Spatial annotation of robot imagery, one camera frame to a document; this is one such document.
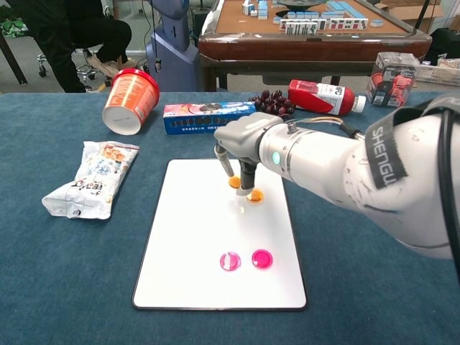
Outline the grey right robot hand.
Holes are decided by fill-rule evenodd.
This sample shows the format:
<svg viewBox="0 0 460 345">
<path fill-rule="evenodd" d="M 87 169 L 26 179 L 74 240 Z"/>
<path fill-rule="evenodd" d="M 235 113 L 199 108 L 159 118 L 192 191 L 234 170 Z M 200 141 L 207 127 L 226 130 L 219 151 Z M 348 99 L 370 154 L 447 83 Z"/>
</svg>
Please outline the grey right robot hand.
<svg viewBox="0 0 460 345">
<path fill-rule="evenodd" d="M 228 153 L 238 159 L 241 182 L 236 191 L 238 196 L 247 196 L 254 190 L 255 173 L 261 162 L 259 145 L 262 137 L 268 129 L 282 123 L 278 116 L 255 112 L 230 121 L 214 132 L 214 153 L 229 178 L 234 176 L 234 171 Z"/>
</svg>

